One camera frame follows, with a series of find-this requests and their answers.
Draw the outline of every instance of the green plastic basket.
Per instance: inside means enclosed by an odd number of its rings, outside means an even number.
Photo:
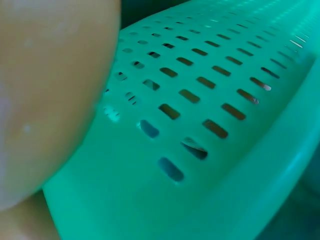
[[[254,239],[320,140],[319,5],[194,0],[120,31],[92,127],[43,188],[62,240]]]

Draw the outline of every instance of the rectangular slot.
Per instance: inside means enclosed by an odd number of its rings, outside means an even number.
[[[294,54],[297,54],[297,53],[298,53],[297,50],[292,49],[292,48],[289,47],[288,45],[284,45],[284,47],[285,47],[286,49],[290,50],[291,52],[293,52]]]
[[[159,130],[152,126],[147,120],[141,120],[137,124],[138,128],[141,129],[148,137],[154,139],[159,135]]]
[[[179,94],[183,97],[185,97],[187,100],[189,100],[191,103],[196,104],[200,101],[200,98],[196,95],[194,95],[192,92],[183,89],[179,92]]]
[[[181,182],[185,177],[183,172],[166,157],[158,160],[158,166],[170,179],[177,183]]]
[[[228,132],[210,119],[205,120],[202,125],[221,139],[228,137]]]
[[[259,100],[256,97],[252,96],[250,93],[242,89],[238,89],[236,92],[240,94],[242,97],[244,97],[245,99],[247,99],[248,101],[250,101],[251,103],[255,105],[259,104]]]
[[[192,33],[194,33],[194,34],[199,34],[199,33],[200,33],[199,31],[193,30],[193,29],[190,29],[189,32],[192,32]]]
[[[196,80],[210,89],[214,89],[216,86],[216,84],[214,84],[212,81],[206,79],[203,76],[198,77]]]
[[[264,37],[262,37],[262,36],[256,36],[256,38],[257,39],[260,39],[260,40],[262,40],[262,41],[264,41],[264,42],[266,42],[266,43],[269,43],[269,41],[267,40],[267,39],[265,39]]]
[[[212,41],[205,41],[205,43],[206,43],[206,44],[209,44],[209,45],[211,45],[211,46],[213,46],[213,47],[216,47],[216,48],[220,47],[219,44],[217,44],[217,43],[215,43],[215,42],[212,42]]]
[[[168,49],[173,49],[175,46],[173,46],[172,44],[170,43],[164,43],[162,44],[163,46],[167,47]]]
[[[255,22],[253,21],[250,21],[250,20],[245,20],[247,23],[250,23],[250,24],[256,24]]]
[[[212,67],[213,70],[217,71],[218,73],[225,75],[226,77],[229,77],[231,75],[231,72],[223,69],[222,67],[219,66],[213,66]]]
[[[136,69],[143,69],[145,65],[139,61],[133,61],[131,63]]]
[[[272,37],[275,37],[275,36],[276,36],[275,34],[269,32],[269,31],[265,31],[265,30],[264,30],[263,32],[266,33],[266,34],[268,34],[268,35],[270,35],[270,36],[272,36]]]
[[[168,75],[171,78],[174,78],[176,76],[178,76],[178,73],[176,73],[175,71],[171,70],[170,68],[167,67],[162,67],[160,68],[160,71],[166,75]]]
[[[230,40],[231,38],[222,34],[217,34],[218,37],[225,39],[225,40]]]
[[[242,49],[242,48],[237,48],[237,50],[238,50],[239,52],[245,54],[245,55],[250,56],[250,57],[253,56],[253,54],[252,54],[251,52],[249,52],[249,51],[247,51],[247,50],[244,50],[244,49]]]
[[[242,27],[242,28],[244,28],[244,29],[247,29],[247,28],[248,28],[247,26],[244,26],[244,25],[241,25],[241,24],[237,24],[237,26]]]
[[[287,69],[287,67],[285,65],[283,65],[281,62],[274,60],[273,58],[270,58],[270,60],[272,62],[274,62],[275,64],[279,65],[280,67],[282,67],[283,69]]]
[[[278,51],[278,54],[280,54],[281,56],[285,57],[286,59],[290,60],[290,61],[294,61],[294,59],[292,57],[290,57],[289,55],[283,53],[282,51]]]
[[[192,61],[190,61],[184,57],[178,57],[176,60],[179,61],[180,63],[187,65],[187,66],[191,66],[192,64],[194,64]]]
[[[258,48],[258,49],[261,49],[261,46],[260,46],[260,45],[254,43],[254,42],[252,42],[252,41],[247,41],[247,43],[250,44],[251,46],[254,46],[254,47]]]
[[[238,120],[242,121],[246,118],[246,115],[244,115],[242,112],[240,112],[238,109],[236,109],[235,107],[231,106],[228,103],[223,104],[221,107],[222,109],[224,109],[226,112],[228,112]]]
[[[200,54],[201,56],[206,56],[206,55],[208,55],[207,52],[202,51],[202,50],[200,50],[200,49],[198,49],[198,48],[193,48],[192,51],[195,52],[195,53],[197,53],[197,54]]]
[[[171,118],[172,120],[175,120],[180,116],[180,113],[178,111],[174,110],[168,104],[162,104],[161,106],[159,106],[159,109],[163,113],[165,113],[169,118]]]
[[[118,81],[124,81],[128,78],[127,75],[125,75],[123,72],[119,71],[119,72],[116,72],[114,74],[115,78],[118,80]]]
[[[243,64],[242,61],[239,61],[238,59],[235,59],[232,56],[227,56],[225,58],[228,59],[230,62],[233,62],[234,64],[237,64],[237,65],[242,65]]]
[[[138,43],[139,43],[139,44],[142,44],[142,45],[146,45],[146,44],[148,44],[148,42],[147,42],[147,41],[145,41],[145,40],[139,40],[139,41],[138,41]]]
[[[232,33],[234,33],[234,34],[240,34],[240,32],[239,31],[236,31],[236,30],[233,30],[233,29],[228,29],[228,31],[230,31],[230,32],[232,32]]]
[[[159,84],[157,84],[156,82],[154,82],[150,79],[143,81],[143,84],[146,85],[148,88],[150,88],[153,91],[157,91],[160,88]]]
[[[185,137],[181,145],[199,160],[204,160],[208,156],[208,152],[191,137]]]
[[[132,92],[127,92],[125,94],[125,98],[127,99],[127,101],[129,103],[131,103],[132,105],[136,105],[139,102],[138,97],[136,97]]]
[[[250,77],[250,80],[257,84],[259,87],[263,88],[266,91],[271,91],[271,87],[265,83],[263,83],[262,81],[260,81],[259,79],[255,78],[255,77]]]
[[[299,48],[303,48],[303,46],[299,43],[297,43],[296,41],[290,40],[291,43],[293,43],[294,45],[298,46]]]
[[[265,67],[261,67],[261,70],[264,71],[264,72],[266,72],[266,73],[268,73],[268,74],[270,74],[270,76],[272,76],[272,77],[274,77],[274,78],[276,78],[276,79],[279,79],[279,78],[280,78],[280,77],[279,77],[277,74],[275,74],[273,71],[270,71],[269,69],[267,69],[267,68],[265,68]]]
[[[122,50],[123,52],[127,53],[127,54],[130,54],[133,52],[133,50],[131,48],[125,48]]]
[[[184,36],[176,36],[177,39],[183,40],[183,41],[187,41],[188,38],[184,37]]]
[[[150,55],[151,57],[157,59],[160,57],[160,54],[159,53],[156,53],[155,51],[150,51],[148,52],[148,55]]]

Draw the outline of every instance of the perforated plastic surface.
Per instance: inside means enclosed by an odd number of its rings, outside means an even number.
[[[62,239],[254,238],[315,147],[283,152],[311,132],[283,115],[319,53],[319,11],[198,0],[122,30],[92,128],[44,186]]]

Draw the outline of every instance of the plastic basket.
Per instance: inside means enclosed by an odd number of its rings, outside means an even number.
[[[319,142],[319,17],[194,0],[122,30],[92,127],[43,188],[62,239],[255,238]]]

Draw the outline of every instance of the green plastic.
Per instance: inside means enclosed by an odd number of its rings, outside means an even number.
[[[320,141],[319,17],[194,0],[120,31],[92,127],[43,187],[62,240],[254,239]]]

